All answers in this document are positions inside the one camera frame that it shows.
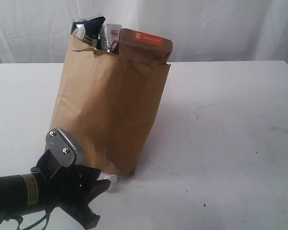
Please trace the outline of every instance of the white tabletop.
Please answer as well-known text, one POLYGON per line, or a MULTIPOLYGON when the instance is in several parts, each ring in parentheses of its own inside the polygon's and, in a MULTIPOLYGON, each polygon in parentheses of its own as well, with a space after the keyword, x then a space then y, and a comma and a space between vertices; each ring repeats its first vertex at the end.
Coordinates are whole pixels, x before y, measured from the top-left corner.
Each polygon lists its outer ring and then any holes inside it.
MULTIPOLYGON (((0 64, 0 176, 43 153, 62 66, 0 64)), ((173 63, 135 176, 113 189, 91 203, 97 230, 288 230, 288 66, 173 63)), ((57 229, 82 228, 56 209, 57 229)))

